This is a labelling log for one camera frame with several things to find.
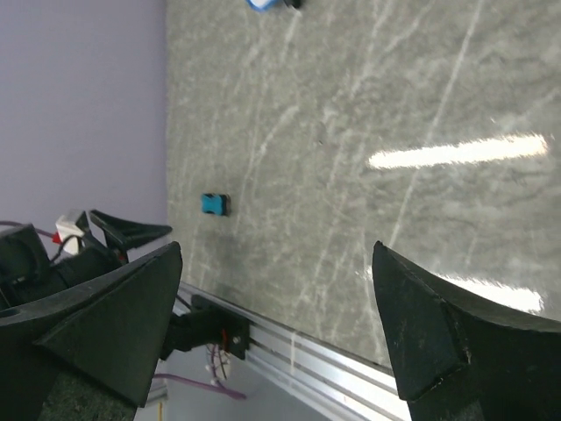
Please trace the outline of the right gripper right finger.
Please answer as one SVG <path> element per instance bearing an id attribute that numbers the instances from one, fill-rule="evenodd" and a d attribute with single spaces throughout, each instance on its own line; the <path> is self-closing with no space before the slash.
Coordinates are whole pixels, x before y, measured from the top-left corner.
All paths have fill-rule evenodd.
<path id="1" fill-rule="evenodd" d="M 560 323 L 433 275 L 378 241 L 373 287 L 414 420 L 558 420 Z"/>

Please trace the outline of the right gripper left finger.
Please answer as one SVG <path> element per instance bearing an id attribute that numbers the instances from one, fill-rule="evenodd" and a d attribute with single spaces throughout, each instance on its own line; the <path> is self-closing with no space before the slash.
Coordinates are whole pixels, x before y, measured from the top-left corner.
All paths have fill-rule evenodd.
<path id="1" fill-rule="evenodd" d="M 171 242 L 1 313 L 3 420 L 132 420 L 146 403 L 182 270 Z"/>

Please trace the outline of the blue whiteboard eraser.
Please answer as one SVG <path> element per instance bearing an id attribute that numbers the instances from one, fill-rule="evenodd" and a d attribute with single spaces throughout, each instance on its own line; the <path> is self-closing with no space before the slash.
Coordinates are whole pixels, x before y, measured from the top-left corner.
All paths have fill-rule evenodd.
<path id="1" fill-rule="evenodd" d="M 228 217 L 231 213 L 231 198 L 226 194 L 204 193 L 201 196 L 202 212 Z"/>

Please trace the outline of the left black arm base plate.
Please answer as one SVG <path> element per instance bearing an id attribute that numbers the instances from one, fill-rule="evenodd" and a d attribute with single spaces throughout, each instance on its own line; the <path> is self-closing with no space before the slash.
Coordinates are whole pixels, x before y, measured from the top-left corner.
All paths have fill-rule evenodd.
<path id="1" fill-rule="evenodd" d="M 203 296 L 194 295 L 187 313 L 173 313 L 170 317 L 160 359 L 166 360 L 175 350 L 189 352 L 206 345 L 217 345 L 244 360 L 250 345 L 250 321 Z"/>

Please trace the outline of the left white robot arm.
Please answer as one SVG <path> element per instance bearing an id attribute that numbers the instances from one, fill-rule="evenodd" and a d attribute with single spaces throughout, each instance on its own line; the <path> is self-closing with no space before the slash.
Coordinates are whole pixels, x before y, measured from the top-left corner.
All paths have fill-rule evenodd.
<path id="1" fill-rule="evenodd" d="M 99 210 L 72 210 L 49 233 L 3 221 L 1 309 L 37 301 L 129 262 L 128 252 L 170 234 L 169 225 L 142 224 Z"/>

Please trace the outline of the blue-framed small whiteboard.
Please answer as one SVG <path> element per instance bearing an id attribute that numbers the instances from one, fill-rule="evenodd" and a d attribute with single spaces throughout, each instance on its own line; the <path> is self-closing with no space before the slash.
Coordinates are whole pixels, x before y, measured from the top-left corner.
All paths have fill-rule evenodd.
<path id="1" fill-rule="evenodd" d="M 275 6 L 279 0 L 247 0 L 246 2 L 253 10 L 264 12 Z"/>

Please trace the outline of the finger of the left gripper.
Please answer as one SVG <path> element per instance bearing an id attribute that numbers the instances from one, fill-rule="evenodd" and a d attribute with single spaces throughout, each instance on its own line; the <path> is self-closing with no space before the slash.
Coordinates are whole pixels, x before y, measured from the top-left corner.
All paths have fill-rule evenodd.
<path id="1" fill-rule="evenodd" d="M 113 217 L 99 210 L 90 210 L 89 217 L 102 230 L 106 246 L 117 251 L 140 248 L 172 232 L 169 225 L 142 224 Z"/>

